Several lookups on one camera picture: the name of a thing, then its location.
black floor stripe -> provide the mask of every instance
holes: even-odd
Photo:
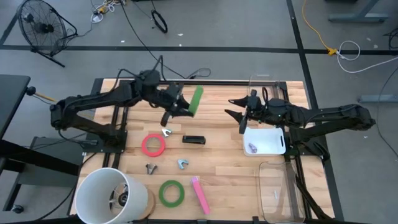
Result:
[[[294,13],[294,8],[292,4],[292,0],[286,0],[287,7],[289,9],[290,21],[292,22],[294,38],[296,40],[298,55],[300,57],[300,61],[303,68],[304,80],[307,86],[308,96],[310,98],[311,109],[318,109],[318,102],[315,96],[315,90],[313,88],[312,79],[310,75],[310,69],[308,68],[307,58],[305,57],[303,42],[301,40],[299,26],[297,25],[296,15]]]
[[[328,54],[326,49],[304,49],[305,54]],[[341,50],[342,55],[357,55],[358,50]],[[396,50],[361,50],[361,55],[398,55]]]
[[[1,39],[0,39],[0,46],[2,46],[5,41],[7,40],[8,35],[10,35],[12,28],[14,27],[15,23],[17,22],[17,14],[14,15],[14,17],[11,19],[11,22],[8,24],[6,30],[2,33]]]
[[[28,45],[3,45],[1,50],[30,50]],[[267,53],[298,53],[297,49],[282,49],[268,47],[148,47],[151,51],[158,52],[267,52]],[[147,51],[145,47],[138,46],[69,46],[65,50],[88,51]]]
[[[259,52],[299,54],[298,49],[284,49],[272,47],[148,47],[158,52]],[[30,50],[28,45],[0,45],[0,50]],[[70,46],[65,50],[71,51],[147,51],[140,46]],[[305,54],[328,54],[323,49],[304,49]],[[357,50],[342,50],[343,55],[357,55]],[[361,55],[398,55],[396,50],[361,50]]]

metal clip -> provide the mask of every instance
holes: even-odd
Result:
[[[183,164],[186,164],[186,165],[189,164],[186,159],[179,159],[179,160],[177,160],[177,163],[178,163],[178,166],[179,166],[180,169],[185,169]]]
[[[157,168],[156,164],[149,163],[149,164],[146,164],[145,166],[147,167],[147,174],[149,174],[149,175],[152,175]]]
[[[168,137],[169,134],[172,133],[172,130],[162,128],[162,132],[163,132],[163,135],[164,135],[165,137]]]

pink marker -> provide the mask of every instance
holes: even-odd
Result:
[[[210,207],[207,204],[205,194],[203,193],[203,191],[202,191],[202,189],[200,187],[199,178],[198,177],[192,177],[191,183],[192,183],[193,190],[197,194],[197,197],[199,199],[200,205],[201,205],[201,207],[203,209],[203,213],[205,215],[210,214]]]

black fan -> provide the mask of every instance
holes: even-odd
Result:
[[[65,67],[53,56],[67,47],[69,38],[77,36],[76,27],[41,0],[25,0],[18,7],[17,16],[19,28],[31,51]],[[63,21],[74,28],[73,34],[67,35]]]

white tray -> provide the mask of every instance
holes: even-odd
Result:
[[[249,143],[257,148],[253,153]],[[284,133],[280,128],[251,129],[243,134],[243,151],[247,156],[276,156],[286,152]]]

